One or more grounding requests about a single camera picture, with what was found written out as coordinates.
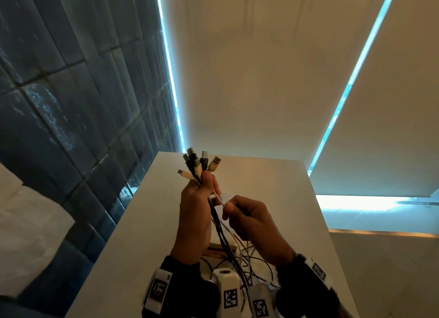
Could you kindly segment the person's right hand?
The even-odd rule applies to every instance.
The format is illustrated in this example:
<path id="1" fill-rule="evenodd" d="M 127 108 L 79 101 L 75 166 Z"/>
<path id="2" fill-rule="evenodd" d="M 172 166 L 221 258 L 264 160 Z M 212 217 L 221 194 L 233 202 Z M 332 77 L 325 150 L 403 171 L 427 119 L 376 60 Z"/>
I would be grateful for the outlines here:
<path id="1" fill-rule="evenodd" d="M 294 249 L 278 230 L 267 206 L 261 201 L 236 195 L 230 201 L 238 201 L 240 222 L 229 223 L 244 241 L 250 241 L 267 263 L 282 267 L 296 257 Z"/>

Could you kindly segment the person's left hand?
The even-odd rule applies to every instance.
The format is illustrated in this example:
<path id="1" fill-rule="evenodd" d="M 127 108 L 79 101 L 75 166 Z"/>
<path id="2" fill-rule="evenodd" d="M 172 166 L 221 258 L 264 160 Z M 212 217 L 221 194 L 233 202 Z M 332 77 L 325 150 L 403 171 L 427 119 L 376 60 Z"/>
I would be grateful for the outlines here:
<path id="1" fill-rule="evenodd" d="M 221 193 L 215 176 L 214 192 Z M 201 184 L 193 180 L 181 192 L 178 231 L 170 256 L 184 265 L 197 264 L 211 243 L 211 208 L 208 200 L 201 196 Z"/>

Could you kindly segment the person's right forearm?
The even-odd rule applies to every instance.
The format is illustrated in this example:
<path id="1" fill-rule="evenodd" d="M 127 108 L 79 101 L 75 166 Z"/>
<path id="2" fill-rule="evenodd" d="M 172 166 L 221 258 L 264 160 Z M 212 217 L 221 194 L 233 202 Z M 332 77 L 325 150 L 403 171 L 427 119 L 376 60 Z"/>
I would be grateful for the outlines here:
<path id="1" fill-rule="evenodd" d="M 337 293 L 325 287 L 305 259 L 298 254 L 288 265 L 276 268 L 280 286 L 275 297 L 277 311 L 283 318 L 338 318 Z"/>

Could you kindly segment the person's left forearm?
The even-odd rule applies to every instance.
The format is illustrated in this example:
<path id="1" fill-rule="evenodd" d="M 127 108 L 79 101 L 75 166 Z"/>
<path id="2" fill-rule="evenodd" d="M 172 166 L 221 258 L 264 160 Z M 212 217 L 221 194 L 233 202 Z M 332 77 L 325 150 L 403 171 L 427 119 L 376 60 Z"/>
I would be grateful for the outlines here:
<path id="1" fill-rule="evenodd" d="M 199 262 L 184 265 L 166 256 L 159 268 L 173 273 L 161 313 L 156 315 L 142 308 L 142 318 L 217 318 L 219 289 L 201 277 Z"/>

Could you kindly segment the wooden box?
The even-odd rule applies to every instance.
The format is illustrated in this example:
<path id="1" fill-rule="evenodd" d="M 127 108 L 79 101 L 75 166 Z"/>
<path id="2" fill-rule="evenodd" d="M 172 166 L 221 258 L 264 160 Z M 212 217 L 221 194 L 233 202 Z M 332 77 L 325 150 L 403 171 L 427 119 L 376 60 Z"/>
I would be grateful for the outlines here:
<path id="1" fill-rule="evenodd" d="M 227 259 L 229 255 L 222 247 L 221 243 L 211 242 L 206 250 L 204 250 L 202 257 L 210 257 L 217 259 Z"/>

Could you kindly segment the white marker tag wristband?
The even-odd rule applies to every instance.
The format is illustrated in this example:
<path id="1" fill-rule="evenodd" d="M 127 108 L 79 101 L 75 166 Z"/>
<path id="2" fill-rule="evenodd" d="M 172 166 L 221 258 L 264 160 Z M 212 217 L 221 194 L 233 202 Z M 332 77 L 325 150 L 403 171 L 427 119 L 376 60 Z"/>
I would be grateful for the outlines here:
<path id="1" fill-rule="evenodd" d="M 172 272 L 157 268 L 148 284 L 143 309 L 149 313 L 159 315 L 173 276 Z"/>
<path id="2" fill-rule="evenodd" d="M 316 263 L 312 258 L 306 258 L 305 264 L 317 276 L 317 278 L 325 285 L 328 290 L 332 289 L 332 278 Z"/>

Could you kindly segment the beige roller blind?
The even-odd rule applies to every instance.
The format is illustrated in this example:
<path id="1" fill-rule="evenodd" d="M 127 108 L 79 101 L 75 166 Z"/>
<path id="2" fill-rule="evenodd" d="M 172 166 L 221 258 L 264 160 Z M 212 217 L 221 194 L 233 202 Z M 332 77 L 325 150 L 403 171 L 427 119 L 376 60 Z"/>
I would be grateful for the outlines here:
<path id="1" fill-rule="evenodd" d="M 311 173 L 318 195 L 439 188 L 439 0 L 392 0 Z"/>
<path id="2" fill-rule="evenodd" d="M 183 150 L 310 167 L 385 0 L 160 0 Z"/>

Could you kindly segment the white crumpled cloth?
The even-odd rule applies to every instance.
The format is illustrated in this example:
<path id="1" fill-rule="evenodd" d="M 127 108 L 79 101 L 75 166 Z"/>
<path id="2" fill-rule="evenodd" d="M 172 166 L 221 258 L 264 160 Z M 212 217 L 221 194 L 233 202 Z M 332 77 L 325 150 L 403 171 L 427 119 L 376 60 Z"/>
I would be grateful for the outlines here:
<path id="1" fill-rule="evenodd" d="M 74 224 L 58 203 L 0 163 L 0 296 L 16 297 L 53 260 Z"/>

